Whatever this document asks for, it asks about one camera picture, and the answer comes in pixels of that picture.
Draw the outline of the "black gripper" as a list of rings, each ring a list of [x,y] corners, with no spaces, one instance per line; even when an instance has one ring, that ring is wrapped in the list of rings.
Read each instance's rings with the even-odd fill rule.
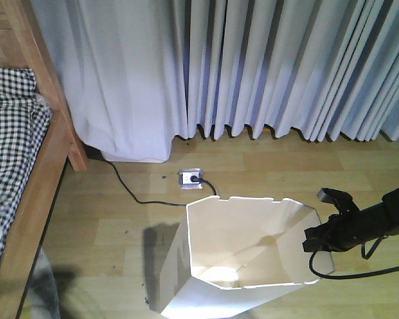
[[[330,215],[328,221],[305,229],[306,253],[317,251],[346,252],[351,248],[374,241],[369,253],[373,253],[386,238],[386,211],[383,203],[360,210],[352,196],[344,191],[329,189],[333,205],[338,213]]]

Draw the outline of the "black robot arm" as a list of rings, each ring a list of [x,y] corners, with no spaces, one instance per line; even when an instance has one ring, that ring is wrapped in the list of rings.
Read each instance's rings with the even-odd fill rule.
[[[399,235],[399,188],[363,210],[344,191],[322,188],[317,196],[322,202],[333,204],[338,213],[322,225],[305,229],[303,250],[307,253],[345,252],[374,239]]]

